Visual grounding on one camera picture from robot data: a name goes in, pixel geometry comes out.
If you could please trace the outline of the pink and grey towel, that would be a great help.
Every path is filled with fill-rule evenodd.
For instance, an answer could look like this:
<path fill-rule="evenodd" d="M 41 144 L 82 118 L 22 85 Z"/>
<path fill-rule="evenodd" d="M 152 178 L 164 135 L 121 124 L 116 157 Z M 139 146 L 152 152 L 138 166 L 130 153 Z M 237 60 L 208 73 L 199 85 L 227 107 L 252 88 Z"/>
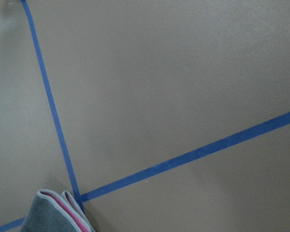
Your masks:
<path fill-rule="evenodd" d="M 21 232 L 94 232 L 83 210 L 68 192 L 37 191 Z"/>

